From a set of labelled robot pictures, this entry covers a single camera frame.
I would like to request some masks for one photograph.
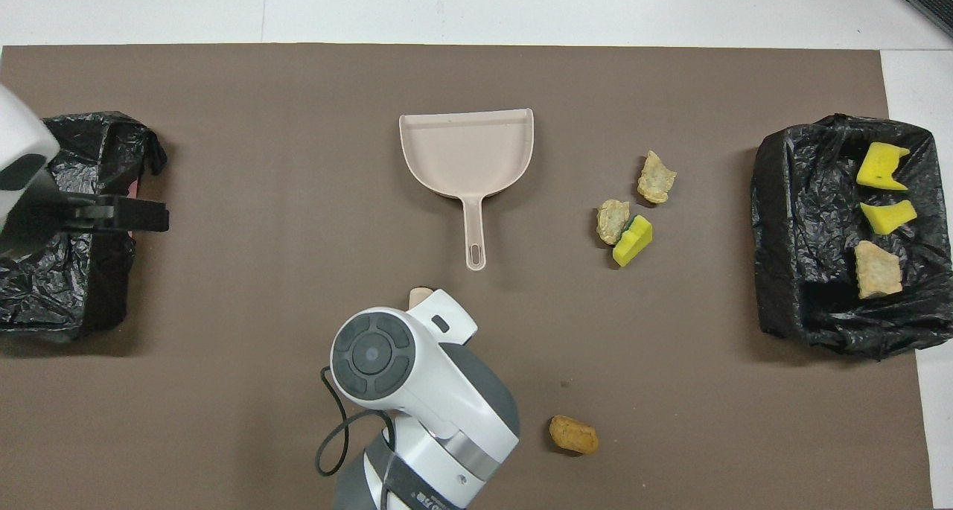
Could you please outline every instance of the brown paper surface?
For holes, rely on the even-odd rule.
[[[876,52],[8,46],[0,80],[41,116],[152,127],[170,164],[140,197],[171,213],[138,236],[119,329],[0,344],[0,507],[330,508],[319,369],[345,319],[416,285],[469,310],[520,407],[474,509],[930,506],[913,355],[848,360],[756,323],[753,152],[886,116]],[[459,202],[409,173],[398,116],[515,107],[535,111],[533,161],[484,203],[470,272]],[[650,148],[678,172],[654,208],[634,197]],[[623,270],[595,232],[610,197],[654,225]],[[599,452],[555,451],[557,414]],[[351,458],[378,429],[354,428]]]

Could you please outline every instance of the white floor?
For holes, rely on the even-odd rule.
[[[902,0],[0,0],[0,46],[125,42],[881,49],[891,117],[933,131],[953,188],[953,39]],[[953,343],[917,362],[934,506],[953,507]]]

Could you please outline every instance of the black garbage bag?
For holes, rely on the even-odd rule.
[[[60,144],[47,166],[61,191],[129,195],[146,161],[167,157],[156,134],[115,111],[43,120]],[[0,258],[0,334],[65,342],[110,330],[126,317],[136,242],[115,235],[59,233],[44,251]]]
[[[894,174],[908,191],[857,184],[872,141],[909,148]],[[918,217],[890,235],[875,235],[861,202],[902,199]],[[765,333],[874,360],[953,337],[946,206],[929,131],[837,114],[766,137],[753,169],[751,222]],[[901,293],[858,299],[853,250],[861,240],[899,256]]]

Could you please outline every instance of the dustpan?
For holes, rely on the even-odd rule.
[[[483,199],[524,174],[533,156],[533,110],[401,116],[401,146],[414,177],[431,191],[463,202],[465,258],[486,266]]]

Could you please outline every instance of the yellow sponge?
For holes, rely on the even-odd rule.
[[[624,268],[651,241],[652,224],[643,216],[636,216],[632,218],[628,229],[622,232],[619,243],[612,249],[612,258]]]
[[[864,216],[867,216],[870,227],[874,228],[878,235],[890,235],[894,229],[917,218],[917,211],[914,211],[913,203],[910,203],[909,199],[884,207],[861,203],[861,210],[864,211]]]
[[[906,190],[905,185],[893,180],[893,172],[899,166],[899,157],[908,154],[908,148],[875,141],[870,144],[861,170],[857,173],[857,184],[881,190]]]

